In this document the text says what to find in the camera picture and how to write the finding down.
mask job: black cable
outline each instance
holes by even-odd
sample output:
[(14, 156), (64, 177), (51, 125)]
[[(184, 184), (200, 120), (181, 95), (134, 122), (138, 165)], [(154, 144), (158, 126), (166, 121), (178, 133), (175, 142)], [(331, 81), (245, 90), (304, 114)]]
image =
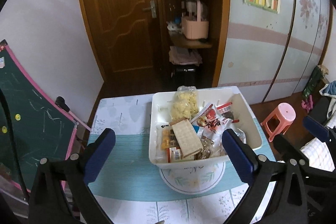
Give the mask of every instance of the black cable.
[(1, 89), (0, 89), (0, 101), (1, 101), (2, 108), (5, 112), (5, 116), (6, 116), (6, 121), (7, 121), (7, 126), (8, 126), (7, 132), (9, 134), (10, 146), (12, 148), (13, 155), (14, 155), (15, 168), (16, 168), (16, 171), (17, 171), (19, 184), (21, 186), (21, 190), (23, 191), (23, 195), (26, 198), (26, 201), (29, 202), (29, 193), (27, 191), (26, 184), (23, 180), (21, 167), (20, 167), (20, 163), (19, 163), (19, 158), (18, 158), (18, 155), (17, 155), (17, 149), (16, 149), (16, 143), (15, 143), (15, 139), (14, 139), (11, 113), (9, 111), (9, 107), (8, 107), (5, 95), (3, 94)]

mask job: sliding wardrobe door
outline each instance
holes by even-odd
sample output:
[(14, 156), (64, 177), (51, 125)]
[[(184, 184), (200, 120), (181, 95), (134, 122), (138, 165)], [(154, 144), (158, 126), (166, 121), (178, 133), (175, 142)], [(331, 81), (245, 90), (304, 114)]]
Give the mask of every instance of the sliding wardrobe door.
[(329, 24), (330, 0), (321, 0), (319, 25), (316, 34), (315, 44), (310, 55), (308, 64), (304, 73), (297, 84), (294, 92), (301, 92), (305, 88), (313, 69), (318, 65), (324, 44), (326, 42), (328, 24)]
[(237, 85), (250, 104), (263, 100), (288, 39), (294, 0), (280, 13), (231, 0), (230, 22), (218, 86)]
[(320, 0), (296, 0), (293, 31), (283, 63), (265, 101), (291, 96), (308, 64), (315, 43)]

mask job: white plastic basket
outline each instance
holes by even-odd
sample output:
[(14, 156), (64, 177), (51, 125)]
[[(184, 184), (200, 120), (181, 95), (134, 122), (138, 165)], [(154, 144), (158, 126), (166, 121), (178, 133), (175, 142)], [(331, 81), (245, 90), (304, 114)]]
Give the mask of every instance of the white plastic basket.
[[(166, 107), (168, 105), (167, 102), (173, 99), (174, 94), (175, 92), (159, 92), (153, 95), (149, 141), (149, 160), (151, 163), (162, 169), (182, 169), (228, 161), (229, 157), (227, 155), (205, 160), (191, 160), (172, 163), (160, 162), (156, 160), (157, 148), (160, 149), (161, 147), (161, 136), (158, 138), (157, 124), (171, 121), (169, 111)], [(246, 105), (246, 100), (236, 86), (198, 90), (198, 99), (199, 109), (202, 109), (203, 106), (208, 102), (211, 102), (216, 106), (223, 105), (227, 102), (232, 102), (231, 109), (235, 115), (235, 119), (240, 120), (235, 125), (245, 132), (247, 144), (253, 150), (257, 150), (261, 147), (261, 137), (253, 121), (249, 107)]]

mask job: blue gripper pad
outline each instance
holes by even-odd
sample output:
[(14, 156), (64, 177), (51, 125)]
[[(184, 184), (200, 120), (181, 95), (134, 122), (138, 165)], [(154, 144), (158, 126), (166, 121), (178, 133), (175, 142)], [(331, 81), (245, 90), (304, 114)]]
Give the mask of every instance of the blue gripper pad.
[(321, 142), (329, 142), (329, 131), (322, 124), (315, 121), (310, 116), (304, 117), (302, 123), (305, 129)]
[(110, 128), (105, 128), (103, 133), (94, 143), (90, 143), (80, 156), (80, 167), (84, 172), (84, 183), (94, 182), (116, 144), (116, 135)]
[(232, 129), (223, 132), (222, 145), (241, 181), (251, 185), (254, 181), (253, 172), (258, 168), (256, 154), (238, 138)]

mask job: metal screw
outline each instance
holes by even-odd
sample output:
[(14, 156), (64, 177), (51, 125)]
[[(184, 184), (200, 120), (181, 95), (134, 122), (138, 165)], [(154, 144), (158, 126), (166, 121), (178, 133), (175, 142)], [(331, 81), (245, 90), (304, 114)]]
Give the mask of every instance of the metal screw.
[(77, 153), (72, 154), (72, 155), (70, 156), (70, 159), (71, 159), (71, 160), (77, 160), (78, 158), (79, 158), (79, 155), (78, 155)]
[(294, 160), (294, 159), (290, 159), (289, 162), (291, 163), (291, 165), (296, 165), (297, 164), (296, 160)]
[(41, 164), (45, 164), (47, 161), (48, 161), (48, 160), (47, 160), (46, 158), (42, 158), (42, 159), (40, 160), (40, 163), (41, 163)]
[(263, 154), (258, 155), (258, 159), (262, 162), (265, 162), (267, 160), (267, 157)]

